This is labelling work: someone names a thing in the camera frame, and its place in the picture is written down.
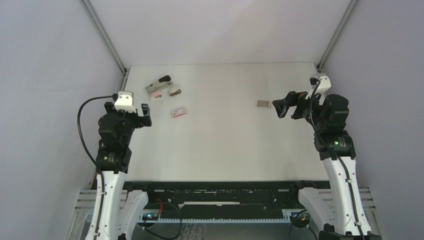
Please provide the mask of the small brown stapler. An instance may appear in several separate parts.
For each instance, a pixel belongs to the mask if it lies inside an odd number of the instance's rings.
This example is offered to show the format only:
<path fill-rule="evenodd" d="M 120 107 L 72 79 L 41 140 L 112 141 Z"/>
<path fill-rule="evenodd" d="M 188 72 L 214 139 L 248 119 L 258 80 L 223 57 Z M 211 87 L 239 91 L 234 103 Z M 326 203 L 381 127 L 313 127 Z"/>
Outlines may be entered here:
<path fill-rule="evenodd" d="M 169 89 L 169 95 L 171 97 L 174 97 L 176 95 L 179 95 L 182 93 L 181 88 L 178 85 L 173 85 L 170 89 Z"/>

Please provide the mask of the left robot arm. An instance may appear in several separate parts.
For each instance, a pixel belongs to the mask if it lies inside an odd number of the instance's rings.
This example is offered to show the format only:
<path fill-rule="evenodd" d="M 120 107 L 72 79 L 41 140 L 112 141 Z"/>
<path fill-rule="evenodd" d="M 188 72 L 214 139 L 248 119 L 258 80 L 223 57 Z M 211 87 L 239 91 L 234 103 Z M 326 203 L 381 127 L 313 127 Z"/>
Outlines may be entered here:
<path fill-rule="evenodd" d="M 96 199 L 87 240 L 129 240 L 143 208 L 156 203 L 154 192 L 144 189 L 129 193 L 121 206 L 122 191 L 130 165 L 130 141 L 136 129 L 150 127 L 148 104 L 141 104 L 142 115 L 134 106 L 123 109 L 112 102 L 104 104 L 106 114 L 98 120 L 99 148 L 95 159 Z"/>

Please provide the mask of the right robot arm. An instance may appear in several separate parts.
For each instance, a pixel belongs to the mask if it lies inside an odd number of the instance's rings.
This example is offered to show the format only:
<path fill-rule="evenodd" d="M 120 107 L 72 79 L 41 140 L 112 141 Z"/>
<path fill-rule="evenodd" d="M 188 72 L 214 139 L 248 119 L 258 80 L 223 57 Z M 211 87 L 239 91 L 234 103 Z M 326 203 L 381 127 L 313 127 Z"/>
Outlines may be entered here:
<path fill-rule="evenodd" d="M 283 99 L 272 101 L 277 116 L 284 118 L 295 107 L 291 118 L 304 119 L 314 131 L 314 146 L 328 176 L 333 208 L 319 197 L 313 187 L 298 188 L 289 194 L 289 203 L 305 208 L 314 222 L 319 240 L 380 240 L 373 232 L 361 200 L 356 174 L 353 139 L 345 130 L 349 101 L 338 94 L 321 95 L 290 91 Z"/>

